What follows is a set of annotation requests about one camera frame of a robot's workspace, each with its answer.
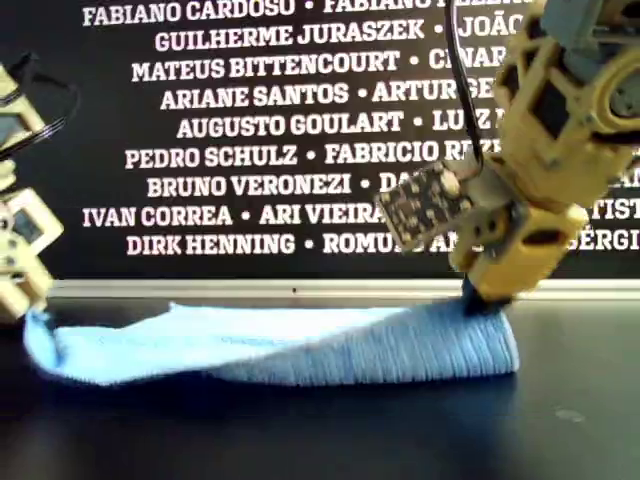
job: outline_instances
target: black wall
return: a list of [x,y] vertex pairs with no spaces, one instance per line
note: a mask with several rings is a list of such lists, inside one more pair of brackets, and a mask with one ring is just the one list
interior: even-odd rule
[[[430,65],[433,49],[444,49],[444,34],[437,31],[436,25],[442,25],[443,12],[438,5],[428,8],[374,10],[367,12],[325,13],[325,0],[315,0],[312,8],[305,8],[304,1],[296,1],[295,13],[285,16],[262,16],[226,18],[213,20],[186,20],[187,4],[180,2],[182,19],[178,22],[147,23],[110,26],[83,26],[85,16],[83,7],[99,7],[98,2],[66,0],[64,2],[43,2],[41,0],[21,0],[11,2],[7,12],[3,12],[3,41],[0,61],[10,63],[27,50],[35,51],[41,58],[43,68],[66,80],[76,83],[82,92],[83,103],[77,117],[59,135],[51,141],[31,148],[18,160],[19,179],[23,186],[33,186],[51,206],[65,225],[65,235],[43,254],[43,260],[53,274],[60,279],[81,278],[452,278],[443,248],[433,248],[429,253],[417,253],[403,256],[399,253],[325,253],[330,242],[326,234],[342,235],[342,241],[348,246],[354,235],[386,233],[382,223],[366,224],[312,224],[306,209],[318,209],[313,205],[368,203],[382,186],[381,174],[390,177],[401,172],[410,172],[421,163],[380,163],[370,162],[370,155],[364,155],[366,163],[327,164],[326,144],[355,144],[371,142],[431,142],[431,153],[437,148],[441,156],[447,153],[447,142],[465,139],[464,131],[438,130],[437,111],[459,109],[457,99],[420,98],[406,101],[374,101],[376,86],[390,82],[409,80],[450,79],[450,70]],[[113,2],[102,2],[113,5]],[[240,4],[244,2],[226,2]],[[285,2],[261,0],[263,5]],[[333,2],[336,8],[341,4],[357,5],[359,2]],[[403,2],[370,1],[374,4],[401,4]],[[220,10],[225,4],[222,0],[214,2],[214,10]],[[459,27],[466,30],[465,17],[496,16],[507,20],[513,15],[525,11],[523,5],[461,5],[458,8]],[[389,40],[385,38],[396,30],[397,35],[411,35],[415,31],[407,29],[409,20],[424,20],[419,29],[424,38]],[[354,41],[349,43],[270,45],[259,48],[213,48],[188,51],[158,51],[155,38],[158,33],[170,31],[208,31],[221,29],[239,29],[266,26],[291,26],[292,37],[303,33],[304,25],[355,22],[368,29],[372,24],[366,21],[385,21],[378,30],[380,37],[375,41]],[[477,20],[482,27],[483,20]],[[502,33],[501,25],[493,25],[493,33]],[[462,47],[484,48],[491,58],[491,47],[503,46],[507,37],[479,36],[461,38]],[[269,57],[282,55],[332,54],[339,61],[349,52],[394,52],[387,53],[383,63],[386,71],[362,73],[324,73],[317,75],[265,75],[240,77],[231,75],[232,58]],[[417,64],[411,57],[416,56]],[[166,80],[132,81],[134,63],[166,61],[207,60],[225,72],[215,71],[215,75],[202,80]],[[472,60],[482,63],[483,59]],[[294,57],[289,60],[289,68],[296,64]],[[476,66],[468,69],[472,84],[486,82],[495,73],[491,66]],[[333,85],[342,83],[342,87]],[[256,105],[256,95],[268,91],[274,86],[301,84],[329,84],[331,89],[348,90],[348,101],[344,103],[302,103],[289,106],[263,107]],[[221,87],[248,88],[246,105],[232,108],[200,108],[185,110],[162,110],[166,91],[180,89],[217,89]],[[427,82],[427,92],[433,93],[434,83]],[[359,90],[366,89],[366,96],[360,97]],[[52,119],[64,107],[65,99],[55,91],[33,89],[30,91],[39,111]],[[491,98],[476,99],[476,107],[486,109],[489,129],[483,130],[485,138],[495,138],[495,104]],[[294,135],[291,131],[291,118],[296,115],[317,113],[350,113],[356,117],[359,112],[402,112],[400,129],[389,132],[342,133],[317,135]],[[286,129],[279,136],[238,136],[219,138],[178,138],[180,125],[184,119],[212,117],[250,117],[281,116]],[[414,117],[423,119],[422,126],[415,126]],[[296,149],[296,162],[288,165],[221,167],[206,164],[205,152],[210,147],[228,147],[241,145],[292,145]],[[194,168],[142,169],[127,168],[125,151],[140,149],[195,149],[200,154],[200,164]],[[306,158],[313,151],[315,158]],[[236,186],[253,185],[261,180],[245,176],[283,176],[301,174],[350,174],[349,190],[341,192],[333,189],[332,194],[318,195],[247,195],[236,192]],[[149,195],[148,179],[163,177],[222,177],[217,185],[227,185],[223,196],[205,197],[152,197]],[[369,182],[368,187],[362,181]],[[638,221],[640,213],[633,201],[638,196],[640,178],[635,180],[635,188],[616,188],[611,198],[615,198],[615,212],[609,212],[613,219],[594,219],[593,228],[601,230],[583,237],[580,248],[573,251],[556,273],[557,278],[638,278]],[[279,225],[261,225],[265,214],[265,205],[300,205],[300,223],[287,224],[285,218]],[[143,226],[142,209],[162,206],[214,206],[216,209],[226,206],[233,225],[205,226]],[[100,216],[99,209],[135,207],[135,225],[95,226]],[[94,210],[96,216],[90,216],[91,226],[85,226],[86,213],[83,209]],[[249,212],[250,218],[244,220],[242,212]],[[295,238],[294,249],[281,254],[189,254],[188,236],[231,234],[291,234]],[[127,255],[127,237],[173,235],[179,236],[177,245],[180,255]],[[216,238],[210,237],[210,245]],[[367,249],[375,245],[373,240]]]

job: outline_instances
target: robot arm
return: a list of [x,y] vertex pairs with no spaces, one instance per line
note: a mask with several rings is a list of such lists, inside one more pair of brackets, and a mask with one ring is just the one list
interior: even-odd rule
[[34,190],[11,190],[16,178],[10,157],[59,131],[70,116],[48,125],[40,118],[24,95],[23,84],[34,80],[66,85],[29,72],[32,66],[32,57],[10,71],[0,65],[0,322],[15,321],[29,309],[46,306],[53,279],[38,255],[63,231]]
[[455,231],[450,264],[485,306],[549,277],[586,209],[634,165],[640,2],[533,3],[494,93],[505,110],[499,153],[434,162],[376,198],[404,251]]

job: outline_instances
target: black table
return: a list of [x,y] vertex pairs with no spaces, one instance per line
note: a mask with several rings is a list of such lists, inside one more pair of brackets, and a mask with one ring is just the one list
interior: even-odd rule
[[[74,323],[92,307],[109,323],[163,303],[54,305]],[[4,332],[0,479],[635,480],[639,307],[521,303],[510,314],[517,375],[389,387],[273,389],[187,375],[78,390],[40,378],[18,332]]]

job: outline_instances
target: black cable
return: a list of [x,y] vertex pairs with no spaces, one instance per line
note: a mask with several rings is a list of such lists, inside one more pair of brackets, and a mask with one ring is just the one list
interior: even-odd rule
[[464,122],[467,135],[471,140],[473,154],[478,162],[478,171],[484,165],[484,157],[482,154],[482,146],[480,144],[480,128],[478,127],[478,119],[476,118],[476,109],[469,91],[469,83],[467,82],[467,72],[464,65],[460,61],[459,42],[457,32],[456,2],[457,0],[448,0],[444,6],[444,33],[447,40],[447,51],[451,61],[451,70],[453,71],[453,79],[456,82],[456,89],[462,104],[464,113]]
[[55,86],[57,88],[61,88],[63,90],[67,90],[70,94],[71,102],[69,107],[65,110],[64,114],[46,125],[42,130],[30,135],[19,142],[14,143],[10,147],[0,151],[0,160],[7,159],[9,157],[13,157],[16,153],[21,150],[39,143],[47,138],[55,135],[60,130],[62,130],[68,123],[68,121],[76,114],[78,107],[80,105],[80,93],[78,89],[74,85],[70,85],[60,80],[57,80],[49,75],[45,75],[36,71],[35,63],[37,62],[37,57],[32,54],[27,54],[22,57],[20,61],[18,61],[15,65],[9,68],[8,73],[11,77],[16,81],[18,87],[10,92],[8,95],[0,98],[0,107],[3,105],[7,105],[17,98],[22,96],[24,92],[24,88],[28,86],[30,83],[42,83],[49,84]]

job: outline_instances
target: blue cloth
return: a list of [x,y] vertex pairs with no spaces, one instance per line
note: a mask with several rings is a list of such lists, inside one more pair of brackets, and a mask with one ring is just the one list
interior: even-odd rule
[[243,309],[171,304],[130,326],[50,328],[27,315],[24,344],[45,372],[117,385],[187,371],[286,386],[399,383],[515,372],[503,313],[459,301],[411,308]]

